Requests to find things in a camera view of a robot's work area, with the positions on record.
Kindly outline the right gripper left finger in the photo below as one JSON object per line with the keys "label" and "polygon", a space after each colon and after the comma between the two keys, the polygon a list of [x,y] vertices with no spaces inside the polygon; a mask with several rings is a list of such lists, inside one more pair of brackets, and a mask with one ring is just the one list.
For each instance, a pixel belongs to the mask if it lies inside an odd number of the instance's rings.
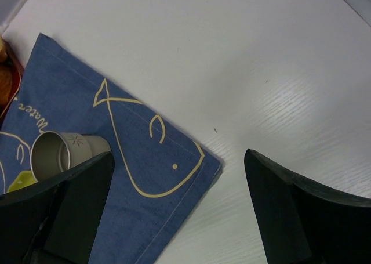
{"label": "right gripper left finger", "polygon": [[1,263],[88,263],[113,173],[105,152],[1,195]]}

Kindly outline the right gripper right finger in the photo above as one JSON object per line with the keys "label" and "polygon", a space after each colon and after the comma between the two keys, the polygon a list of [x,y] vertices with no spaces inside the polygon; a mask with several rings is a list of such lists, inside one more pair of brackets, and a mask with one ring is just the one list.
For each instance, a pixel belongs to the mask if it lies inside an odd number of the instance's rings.
{"label": "right gripper right finger", "polygon": [[370,263],[370,199],[248,149],[246,180],[268,263]]}

